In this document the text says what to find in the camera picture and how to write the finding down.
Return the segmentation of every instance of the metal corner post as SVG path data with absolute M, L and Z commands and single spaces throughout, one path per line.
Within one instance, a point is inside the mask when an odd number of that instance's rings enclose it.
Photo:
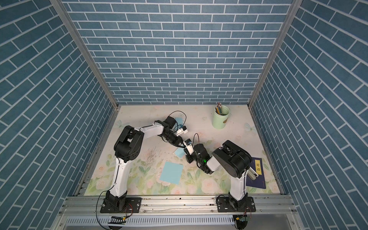
M 85 45 L 84 41 L 82 40 L 81 36 L 77 28 L 75 27 L 71 17 L 69 16 L 64 4 L 61 0 L 50 0 L 52 6 L 56 10 L 57 14 L 59 15 L 61 21 L 64 23 L 65 27 L 67 28 L 70 36 L 73 38 L 74 42 L 76 43 L 79 51 L 83 55 L 84 59 L 86 60 L 88 66 L 91 68 L 93 74 L 97 78 L 98 82 L 100 83 L 103 91 L 106 93 L 107 97 L 109 98 L 111 104 L 113 105 L 114 109 L 117 109 L 118 103 L 115 100 L 113 94 L 111 93 L 109 86 L 106 84 L 106 81 L 103 79 L 103 76 L 98 69 L 95 61 L 93 60 L 91 54 L 89 53 L 87 46 Z
M 301 5 L 303 0 L 293 0 L 290 8 L 289 8 L 289 11 L 287 12 L 287 15 L 286 15 L 286 18 L 285 18 L 285 21 L 284 23 L 282 24 L 281 26 L 281 29 L 280 29 L 280 32 L 276 38 L 276 41 L 272 47 L 272 50 L 270 52 L 270 55 L 267 59 L 267 62 L 261 72 L 261 75 L 258 79 L 258 82 L 253 90 L 253 93 L 251 95 L 251 98 L 248 102 L 248 107 L 251 109 L 257 96 L 258 96 L 258 93 L 259 91 L 261 90 L 261 87 L 263 85 L 263 83 L 265 82 L 266 80 L 266 77 L 267 77 L 267 74 L 269 73 L 270 69 L 271 69 L 271 66 L 276 58 L 276 55 L 277 53 L 279 52 L 279 49 L 282 45 L 282 42 L 284 41 L 285 37 L 286 37 L 286 34 L 287 32 L 289 31 L 289 28 L 290 28 L 290 25 L 291 23 L 293 22 L 294 20 L 294 17 L 296 15 L 296 13 L 298 12 L 298 9 Z
M 89 180 L 92 177 L 93 171 L 95 170 L 98 160 L 100 159 L 103 147 L 105 146 L 107 138 L 109 137 L 111 129 L 113 128 L 115 119 L 119 114 L 120 107 L 121 106 L 119 106 L 117 109 L 114 109 L 113 113 L 111 114 L 109 121 L 107 122 L 106 127 L 102 132 L 101 138 L 97 143 L 95 150 L 93 151 L 92 157 L 90 158 L 86 166 L 86 169 L 84 170 L 84 173 L 78 183 L 78 186 L 75 188 L 76 190 L 74 191 L 74 196 L 78 196 L 81 193 L 81 190 L 83 190 L 83 185 L 85 185 L 85 188 L 87 188 Z
M 281 184 L 281 182 L 280 182 L 280 178 L 279 178 L 279 176 L 278 176 L 278 174 L 277 174 L 276 168 L 275 168 L 275 166 L 274 166 L 274 162 L 273 162 L 273 160 L 272 160 L 272 158 L 271 158 L 271 156 L 270 156 L 270 152 L 269 152 L 269 150 L 268 150 L 268 148 L 267 148 L 266 141 L 265 141 L 265 139 L 263 138 L 262 133 L 260 132 L 260 128 L 259 128 L 259 125 L 258 125 L 258 123 L 257 123 L 257 120 L 255 119 L 254 112 L 253 112 L 253 110 L 252 110 L 252 109 L 249 109 L 249 112 L 250 112 L 250 114 L 251 114 L 251 116 L 252 116 L 252 119 L 253 119 L 254 125 L 255 125 L 255 127 L 256 127 L 256 130 L 257 130 L 257 133 L 258 133 L 259 139 L 261 140 L 261 143 L 262 143 L 263 149 L 265 150 L 265 153 L 266 153 L 266 157 L 267 157 L 267 159 L 268 159 L 268 162 L 271 162 L 270 167 L 271 167 L 272 173 L 273 173 L 273 175 L 274 175 L 274 177 L 275 177 L 275 180 L 276 180 L 277 186 L 279 187 L 280 194 L 286 194 L 286 193 L 285 193 L 285 189 L 284 189 L 284 187 L 282 186 L 282 184 Z

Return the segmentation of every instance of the dark blue book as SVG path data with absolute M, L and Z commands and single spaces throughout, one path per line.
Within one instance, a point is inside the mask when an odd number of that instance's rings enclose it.
M 251 167 L 258 173 L 258 177 L 255 180 L 247 177 L 247 186 L 255 187 L 255 188 L 266 188 L 265 175 L 263 173 L 263 164 L 262 158 L 253 158 L 252 157 Z

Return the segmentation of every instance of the black mounting plate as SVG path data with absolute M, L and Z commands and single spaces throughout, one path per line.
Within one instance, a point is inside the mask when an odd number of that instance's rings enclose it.
M 128 215 L 130 215 L 130 213 L 132 212 L 132 208 L 130 207 L 130 205 L 133 207 L 133 213 L 138 213 L 139 209 L 141 208 L 141 202 L 142 202 L 142 198 L 141 197 L 127 197 L 125 198 L 125 205 L 127 207 L 127 211 L 126 213 Z M 122 212 L 118 212 L 112 208 L 110 208 L 108 205 L 105 204 L 105 201 L 103 201 L 100 213 L 124 213 L 125 214 L 125 209 Z
M 217 200 L 219 203 L 219 205 L 217 205 L 218 212 L 245 212 L 245 203 L 244 205 L 240 206 L 238 211 L 235 211 L 229 204 L 229 197 L 221 196 Z M 256 211 L 253 197 L 247 197 L 247 206 L 252 212 Z

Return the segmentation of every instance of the aluminum frame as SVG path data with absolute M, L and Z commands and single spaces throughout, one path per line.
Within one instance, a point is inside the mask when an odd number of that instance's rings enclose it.
M 275 230 L 300 230 L 291 214 L 266 214 L 255 215 L 248 222 L 247 229 L 275 229 Z M 81 227 L 100 230 L 96 216 L 73 216 L 65 218 L 66 222 L 60 222 L 57 230 L 79 230 Z M 109 216 L 99 217 L 103 226 L 111 222 Z M 121 224 L 109 224 L 109 226 L 122 227 Z M 187 230 L 189 227 L 200 230 L 234 230 L 233 215 L 152 215 L 132 216 L 127 219 L 124 229 L 134 230 Z
M 89 179 L 92 177 L 92 174 L 93 174 L 93 171 L 95 170 L 98 159 L 100 159 L 103 147 L 106 144 L 107 138 L 109 137 L 110 131 L 111 131 L 112 127 L 114 126 L 114 122 L 115 122 L 115 119 L 116 119 L 117 115 L 119 114 L 119 111 L 120 111 L 120 106 L 117 109 L 114 109 L 113 113 L 111 114 L 111 116 L 109 118 L 109 121 L 107 122 L 106 127 L 105 127 L 104 131 L 102 132 L 102 136 L 101 136 L 99 142 L 97 143 L 94 154 L 92 155 L 91 159 L 89 160 L 89 162 L 86 166 L 86 170 L 84 171 L 84 173 L 81 177 L 81 180 L 79 181 L 78 186 L 77 186 L 76 190 L 74 191 L 75 196 L 84 194 L 84 191 L 86 190 L 86 188 L 88 186 Z
M 289 31 L 289 28 L 291 26 L 291 23 L 294 20 L 295 15 L 298 12 L 298 9 L 301 5 L 303 0 L 293 0 L 293 2 L 290 5 L 289 11 L 287 12 L 286 18 L 284 23 L 281 26 L 280 32 L 276 38 L 276 41 L 272 47 L 272 50 L 270 52 L 270 55 L 267 59 L 267 62 L 265 66 L 263 67 L 263 70 L 261 72 L 261 75 L 259 76 L 259 79 L 255 85 L 255 88 L 252 92 L 251 98 L 248 102 L 248 107 L 251 108 L 259 94 L 259 91 L 261 90 L 261 87 L 263 83 L 265 82 L 268 73 L 270 72 L 271 66 L 276 58 L 277 53 L 279 52 L 279 49 L 282 45 L 282 42 L 284 41 L 287 32 Z
M 230 215 L 241 215 L 243 212 L 218 213 L 216 198 L 218 195 L 150 195 L 141 196 L 142 203 L 139 213 L 134 216 L 140 216 L 143 219 L 150 217 L 167 216 L 201 216 L 201 217 L 229 217 Z M 290 228 L 292 230 L 303 229 L 297 210 L 289 195 L 277 194 L 252 194 L 257 208 L 252 215 L 287 215 Z M 90 219 L 93 220 L 96 215 L 96 204 L 98 208 L 102 205 L 103 197 L 67 197 L 59 216 L 52 226 L 52 230 L 61 230 L 68 223 L 68 218 Z M 111 218 L 111 216 L 121 216 L 119 214 L 99 213 L 98 218 Z
M 61 0 L 50 0 L 52 6 L 56 10 L 57 14 L 59 15 L 61 21 L 65 25 L 66 29 L 68 30 L 70 36 L 73 38 L 75 44 L 77 45 L 79 51 L 83 55 L 84 59 L 86 60 L 88 66 L 91 68 L 93 74 L 95 75 L 96 79 L 100 83 L 103 91 L 106 93 L 107 97 L 109 98 L 111 104 L 113 105 L 114 109 L 117 109 L 118 102 L 114 98 L 113 94 L 111 93 L 109 86 L 107 85 L 105 79 L 98 69 L 95 61 L 93 60 L 91 54 L 89 53 L 86 44 L 84 43 L 83 39 L 81 38 L 75 24 L 73 23 L 70 15 L 68 14 L 64 4 Z
M 266 156 L 267 156 L 268 162 L 270 162 L 271 170 L 272 170 L 273 176 L 275 177 L 275 180 L 276 180 L 277 186 L 279 187 L 280 194 L 285 194 L 285 189 L 284 189 L 284 187 L 282 186 L 282 184 L 280 183 L 280 178 L 279 178 L 279 176 L 277 175 L 277 171 L 276 171 L 275 166 L 273 165 L 273 161 L 272 161 L 272 159 L 271 159 L 270 153 L 269 153 L 268 148 L 267 148 L 267 146 L 266 146 L 265 139 L 263 138 L 263 136 L 261 135 L 261 132 L 259 131 L 259 126 L 258 126 L 257 121 L 255 120 L 254 112 L 253 112 L 253 110 L 252 110 L 251 108 L 249 108 L 249 112 L 250 112 L 250 114 L 251 114 L 251 116 L 252 116 L 252 119 L 253 119 L 253 122 L 254 122 L 254 126 L 255 126 L 255 129 L 257 130 L 258 136 L 259 136 L 259 138 L 260 138 L 260 140 L 261 140 L 261 143 L 262 143 L 263 149 L 265 150 L 265 153 L 266 153 Z

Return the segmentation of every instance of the yellow label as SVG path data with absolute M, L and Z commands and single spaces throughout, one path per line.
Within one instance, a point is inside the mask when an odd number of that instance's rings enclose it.
M 255 162 L 255 171 L 258 173 L 258 175 L 262 175 L 261 161 L 260 160 L 254 160 L 254 162 Z

